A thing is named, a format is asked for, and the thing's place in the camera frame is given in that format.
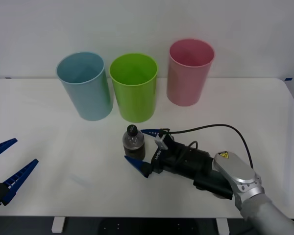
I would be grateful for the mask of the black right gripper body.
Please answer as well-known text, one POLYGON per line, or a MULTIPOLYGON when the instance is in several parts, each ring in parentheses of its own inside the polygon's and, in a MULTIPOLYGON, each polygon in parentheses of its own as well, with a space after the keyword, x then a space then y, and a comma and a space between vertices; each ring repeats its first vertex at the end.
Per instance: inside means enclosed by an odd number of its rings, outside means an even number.
POLYGON ((157 174, 167 171, 188 179, 194 179, 195 171, 186 167, 187 155, 195 150, 194 145, 195 141, 189 145, 173 141, 171 148, 161 149, 157 147, 151 160, 152 171, 157 174))

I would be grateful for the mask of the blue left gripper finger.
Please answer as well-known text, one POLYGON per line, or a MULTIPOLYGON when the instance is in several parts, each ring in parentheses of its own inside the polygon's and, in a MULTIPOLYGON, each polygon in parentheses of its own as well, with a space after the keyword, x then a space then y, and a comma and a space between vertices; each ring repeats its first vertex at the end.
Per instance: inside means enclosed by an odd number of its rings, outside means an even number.
POLYGON ((7 150, 9 147, 11 147, 13 144, 15 144, 17 141, 18 140, 16 138, 13 138, 0 143, 0 154, 7 150))
POLYGON ((3 183, 0 183, 0 205, 6 206, 10 203, 38 162, 37 159, 34 159, 3 183))

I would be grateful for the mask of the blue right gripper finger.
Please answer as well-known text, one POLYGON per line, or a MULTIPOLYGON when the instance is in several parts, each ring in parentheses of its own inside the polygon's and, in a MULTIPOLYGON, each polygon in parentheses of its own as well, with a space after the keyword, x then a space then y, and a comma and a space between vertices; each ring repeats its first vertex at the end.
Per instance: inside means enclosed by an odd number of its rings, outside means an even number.
POLYGON ((148 178, 149 175, 153 172, 153 166, 150 163, 138 160, 129 156, 125 156, 125 159, 137 169, 145 178, 148 178))
POLYGON ((141 129, 141 132, 154 138, 162 138, 162 132, 160 129, 141 129))

